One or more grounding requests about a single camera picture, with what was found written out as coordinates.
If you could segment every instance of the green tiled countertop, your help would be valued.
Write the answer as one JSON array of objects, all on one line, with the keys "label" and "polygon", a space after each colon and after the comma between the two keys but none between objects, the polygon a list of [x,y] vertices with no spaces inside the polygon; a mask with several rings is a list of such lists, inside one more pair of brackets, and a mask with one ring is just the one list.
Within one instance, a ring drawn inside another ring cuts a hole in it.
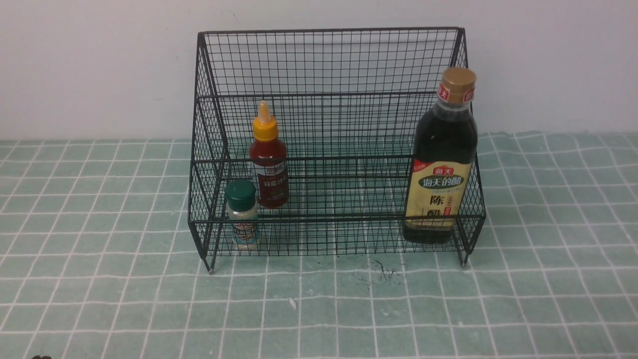
[{"label": "green tiled countertop", "polygon": [[481,136],[488,218],[465,269],[222,257],[210,276],[189,141],[0,142],[0,358],[636,358],[637,148]]}]

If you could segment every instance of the small jar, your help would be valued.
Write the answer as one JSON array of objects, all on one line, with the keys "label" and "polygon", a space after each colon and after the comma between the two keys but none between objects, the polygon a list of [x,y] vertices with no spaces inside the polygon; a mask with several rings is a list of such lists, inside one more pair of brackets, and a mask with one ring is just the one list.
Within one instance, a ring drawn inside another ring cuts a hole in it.
[{"label": "small jar", "polygon": [[[238,179],[229,183],[224,193],[228,219],[232,221],[256,220],[257,201],[255,200],[255,192],[255,186],[248,180]],[[256,250],[259,243],[257,223],[234,222],[232,225],[235,247],[238,250]]]}]

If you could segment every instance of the red sauce bottle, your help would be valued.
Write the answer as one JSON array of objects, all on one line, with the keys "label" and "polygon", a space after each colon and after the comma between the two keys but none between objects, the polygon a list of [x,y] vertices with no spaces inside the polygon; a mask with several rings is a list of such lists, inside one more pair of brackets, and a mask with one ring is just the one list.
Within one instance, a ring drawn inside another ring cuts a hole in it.
[{"label": "red sauce bottle", "polygon": [[286,144],[278,138],[277,119],[271,115],[268,103],[259,103],[253,122],[255,141],[250,146],[253,174],[257,186],[257,202],[263,207],[279,208],[288,202],[288,169]]}]

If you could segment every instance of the black wire rack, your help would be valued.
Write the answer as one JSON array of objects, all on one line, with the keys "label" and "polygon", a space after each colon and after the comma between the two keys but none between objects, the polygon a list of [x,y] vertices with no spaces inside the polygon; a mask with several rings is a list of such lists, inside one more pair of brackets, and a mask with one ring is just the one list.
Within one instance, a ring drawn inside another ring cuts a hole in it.
[{"label": "black wire rack", "polygon": [[[450,66],[468,66],[463,28],[199,33],[188,224],[206,268],[217,256],[432,250],[467,263],[486,217],[476,159],[453,239],[401,234],[414,131]],[[288,146],[290,200],[260,208],[260,244],[237,250],[223,191],[252,178],[260,100]]]}]

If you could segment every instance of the green lid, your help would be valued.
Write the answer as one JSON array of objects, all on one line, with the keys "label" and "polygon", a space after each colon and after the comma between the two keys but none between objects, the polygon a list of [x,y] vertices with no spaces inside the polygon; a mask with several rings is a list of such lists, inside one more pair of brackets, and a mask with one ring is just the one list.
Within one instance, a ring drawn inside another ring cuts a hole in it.
[{"label": "green lid", "polygon": [[245,212],[255,205],[255,191],[257,189],[252,182],[246,179],[238,179],[226,186],[224,196],[231,210]]}]

